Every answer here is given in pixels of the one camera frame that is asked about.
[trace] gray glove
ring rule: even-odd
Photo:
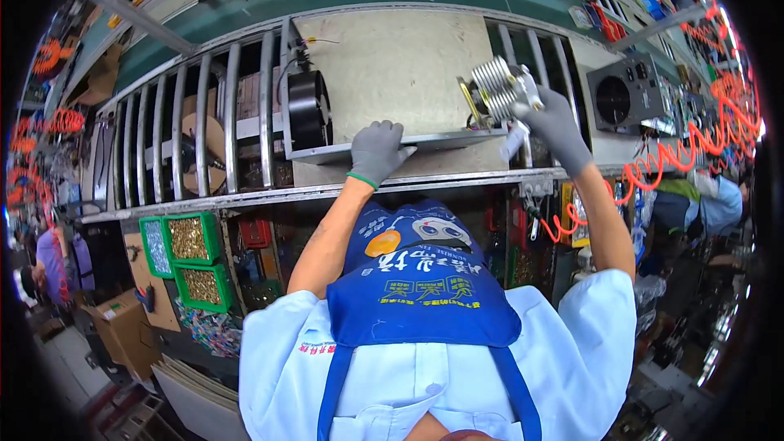
[[[354,165],[348,173],[352,178],[365,181],[378,189],[403,162],[417,151],[417,147],[400,147],[403,125],[389,120],[373,121],[362,128],[351,142],[351,160]]]
[[[516,102],[512,105],[512,112],[517,119],[531,127],[531,131],[542,139],[550,153],[561,162],[566,173],[574,177],[593,160],[593,156],[577,129],[572,106],[559,93],[546,87],[536,87],[545,108],[536,111],[523,102]]]

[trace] light blue shirt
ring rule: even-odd
[[[726,236],[740,222],[743,198],[738,185],[721,176],[716,178],[719,192],[716,198],[702,195],[699,208],[707,235]]]
[[[557,312],[534,287],[507,290],[506,299],[522,321],[510,350],[543,439],[601,439],[631,376],[637,315],[629,276],[598,272],[575,284]],[[251,439],[316,439],[334,345],[327,302],[309,291],[248,315],[239,405]],[[523,439],[490,351],[437,343],[357,348],[330,439],[402,441],[428,411],[450,432]]]

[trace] black fan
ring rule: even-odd
[[[596,88],[596,106],[606,123],[617,126],[629,117],[631,97],[623,80],[615,76],[603,78]]]

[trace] person in purple shirt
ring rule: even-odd
[[[78,233],[69,242],[61,227],[46,230],[38,238],[35,258],[35,266],[22,270],[22,285],[28,295],[37,289],[54,305],[67,306],[74,291],[95,289],[93,262]]]

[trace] green cloth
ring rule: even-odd
[[[656,187],[656,191],[664,191],[672,194],[686,196],[692,201],[699,203],[700,194],[697,188],[691,185],[686,179],[662,179]]]

